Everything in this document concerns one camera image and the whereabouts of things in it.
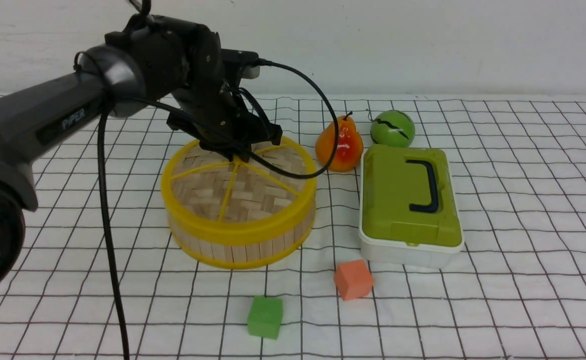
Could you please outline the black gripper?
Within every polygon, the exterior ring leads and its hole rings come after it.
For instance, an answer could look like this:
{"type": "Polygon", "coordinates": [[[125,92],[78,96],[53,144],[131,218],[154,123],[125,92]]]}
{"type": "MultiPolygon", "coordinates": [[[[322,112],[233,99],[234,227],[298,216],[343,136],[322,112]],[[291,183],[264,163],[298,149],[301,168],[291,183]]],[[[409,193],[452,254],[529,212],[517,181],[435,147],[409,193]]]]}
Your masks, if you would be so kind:
{"type": "Polygon", "coordinates": [[[226,89],[198,89],[190,85],[171,91],[187,118],[170,114],[167,125],[200,141],[200,148],[218,154],[231,152],[234,160],[251,161],[253,145],[279,145],[283,131],[267,118],[251,113],[238,95],[226,89]]]}

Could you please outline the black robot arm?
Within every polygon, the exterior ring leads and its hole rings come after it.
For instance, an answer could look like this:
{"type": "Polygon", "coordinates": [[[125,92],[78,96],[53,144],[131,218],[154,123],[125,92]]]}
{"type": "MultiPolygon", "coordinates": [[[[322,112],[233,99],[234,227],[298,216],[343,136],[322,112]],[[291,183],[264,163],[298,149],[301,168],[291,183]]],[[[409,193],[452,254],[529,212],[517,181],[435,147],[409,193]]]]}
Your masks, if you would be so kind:
{"type": "Polygon", "coordinates": [[[247,161],[254,144],[279,145],[281,128],[233,94],[241,79],[258,76],[258,59],[221,48],[219,34],[201,23],[135,14],[87,50],[72,73],[1,97],[0,282],[23,247],[23,211],[39,207],[34,162],[104,114],[132,117],[172,95],[184,114],[171,114],[167,125],[204,150],[247,161]]]}

